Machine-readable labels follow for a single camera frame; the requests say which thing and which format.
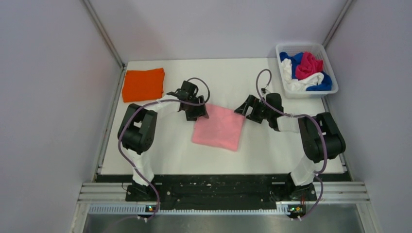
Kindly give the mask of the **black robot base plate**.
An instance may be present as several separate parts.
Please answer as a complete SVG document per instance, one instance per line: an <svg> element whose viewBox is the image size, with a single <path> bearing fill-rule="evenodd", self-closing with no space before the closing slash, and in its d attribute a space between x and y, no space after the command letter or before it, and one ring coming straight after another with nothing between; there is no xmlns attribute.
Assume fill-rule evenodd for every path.
<svg viewBox="0 0 412 233"><path fill-rule="evenodd" d="M313 184L289 175L155 175L152 186L132 182L126 201L160 201L161 210L271 210L278 201L317 199Z"/></svg>

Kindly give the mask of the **pink t shirt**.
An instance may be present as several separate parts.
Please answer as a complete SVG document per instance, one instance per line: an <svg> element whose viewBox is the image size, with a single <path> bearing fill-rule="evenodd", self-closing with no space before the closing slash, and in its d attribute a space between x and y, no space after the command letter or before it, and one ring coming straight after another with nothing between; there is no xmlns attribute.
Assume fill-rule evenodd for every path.
<svg viewBox="0 0 412 233"><path fill-rule="evenodd" d="M197 119L191 141L199 145L237 151L245 116L208 103L206 110L208 118Z"/></svg>

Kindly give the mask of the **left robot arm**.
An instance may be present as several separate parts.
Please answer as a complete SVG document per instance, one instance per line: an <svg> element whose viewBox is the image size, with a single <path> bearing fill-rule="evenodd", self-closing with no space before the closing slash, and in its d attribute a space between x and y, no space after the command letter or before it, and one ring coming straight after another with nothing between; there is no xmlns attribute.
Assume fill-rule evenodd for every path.
<svg viewBox="0 0 412 233"><path fill-rule="evenodd" d="M192 83L193 80L183 81L180 88L160 99L143 105L132 103L126 109L118 131L118 149L133 169L128 192L138 194L143 200L151 200L158 194L152 183L154 173L146 154L154 142L158 120L178 112L184 112L187 121L208 118L206 103L211 96L210 89L206 88L206 96L199 95L199 88Z"/></svg>

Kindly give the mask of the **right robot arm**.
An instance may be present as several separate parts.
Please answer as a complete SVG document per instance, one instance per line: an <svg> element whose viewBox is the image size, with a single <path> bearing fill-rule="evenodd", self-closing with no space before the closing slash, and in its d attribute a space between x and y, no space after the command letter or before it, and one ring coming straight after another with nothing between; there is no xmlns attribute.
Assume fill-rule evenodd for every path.
<svg viewBox="0 0 412 233"><path fill-rule="evenodd" d="M234 112L256 123L266 120L277 132L300 135L304 155L288 173L285 186L286 196L298 200L314 178L325 170L328 160L346 150L346 142L331 113L292 115L283 110L281 95L269 93L262 98L249 95Z"/></svg>

